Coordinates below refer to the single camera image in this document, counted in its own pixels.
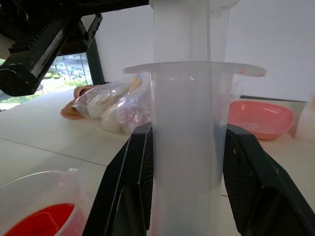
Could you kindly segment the pink plastic basin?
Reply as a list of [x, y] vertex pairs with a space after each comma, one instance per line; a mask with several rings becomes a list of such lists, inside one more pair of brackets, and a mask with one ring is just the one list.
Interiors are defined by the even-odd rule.
[[259, 140], [275, 140], [294, 124], [292, 110], [275, 104], [240, 100], [230, 104], [228, 123], [241, 127]]

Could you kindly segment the clear plastic bag with items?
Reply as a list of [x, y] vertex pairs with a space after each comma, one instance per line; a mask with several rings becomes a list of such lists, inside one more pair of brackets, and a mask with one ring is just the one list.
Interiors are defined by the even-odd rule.
[[94, 86], [73, 104], [80, 115], [104, 131], [129, 135], [151, 121], [151, 86], [148, 74]]

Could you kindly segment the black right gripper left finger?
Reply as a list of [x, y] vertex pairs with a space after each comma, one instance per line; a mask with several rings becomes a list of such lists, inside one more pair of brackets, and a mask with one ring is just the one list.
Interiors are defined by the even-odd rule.
[[83, 236], [146, 236], [154, 175], [150, 122], [135, 128], [106, 167]]

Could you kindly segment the clear plastic measuring cylinder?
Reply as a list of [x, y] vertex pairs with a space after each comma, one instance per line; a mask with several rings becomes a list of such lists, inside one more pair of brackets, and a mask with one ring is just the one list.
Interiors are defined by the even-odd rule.
[[235, 75], [264, 77], [254, 65], [225, 62], [229, 12], [239, 0], [150, 0], [154, 62], [154, 180], [151, 236], [215, 236], [224, 143]]

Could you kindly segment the black window frame post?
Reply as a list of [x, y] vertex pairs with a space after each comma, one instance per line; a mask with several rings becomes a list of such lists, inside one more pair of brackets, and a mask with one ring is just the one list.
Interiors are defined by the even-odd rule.
[[105, 84], [103, 71], [100, 63], [99, 53], [97, 49], [96, 40], [93, 39], [89, 49], [86, 52], [87, 60], [89, 64], [90, 74], [94, 85]]

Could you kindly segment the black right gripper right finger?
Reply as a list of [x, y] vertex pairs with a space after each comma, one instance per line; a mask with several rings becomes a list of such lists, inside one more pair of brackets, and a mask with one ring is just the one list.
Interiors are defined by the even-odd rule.
[[315, 236], [315, 212], [254, 134], [228, 124], [223, 178], [241, 236]]

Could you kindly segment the clear plastic measuring cup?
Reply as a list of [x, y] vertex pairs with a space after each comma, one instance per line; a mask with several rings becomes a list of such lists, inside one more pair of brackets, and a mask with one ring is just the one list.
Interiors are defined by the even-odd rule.
[[75, 207], [54, 236], [83, 236], [92, 203], [77, 177], [76, 169], [45, 171], [0, 186], [0, 236], [32, 213], [65, 203]]

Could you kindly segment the red liquid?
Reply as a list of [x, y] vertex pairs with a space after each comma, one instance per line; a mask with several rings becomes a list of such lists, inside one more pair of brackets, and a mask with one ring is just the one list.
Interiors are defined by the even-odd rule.
[[27, 216], [3, 236], [54, 236], [74, 210], [74, 204], [56, 204]]

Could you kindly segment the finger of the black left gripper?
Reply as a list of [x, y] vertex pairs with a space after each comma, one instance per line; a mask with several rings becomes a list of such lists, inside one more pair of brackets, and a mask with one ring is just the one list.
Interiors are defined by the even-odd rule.
[[100, 13], [83, 16], [76, 23], [60, 51], [61, 56], [85, 53], [95, 38], [103, 17]]
[[117, 11], [148, 5], [149, 0], [74, 0], [73, 17], [100, 15], [103, 12]]

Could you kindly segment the white plastic bottle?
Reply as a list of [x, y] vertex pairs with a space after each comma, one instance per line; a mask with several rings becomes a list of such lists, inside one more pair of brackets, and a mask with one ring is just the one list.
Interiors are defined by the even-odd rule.
[[300, 115], [295, 139], [315, 144], [315, 93], [306, 103]]

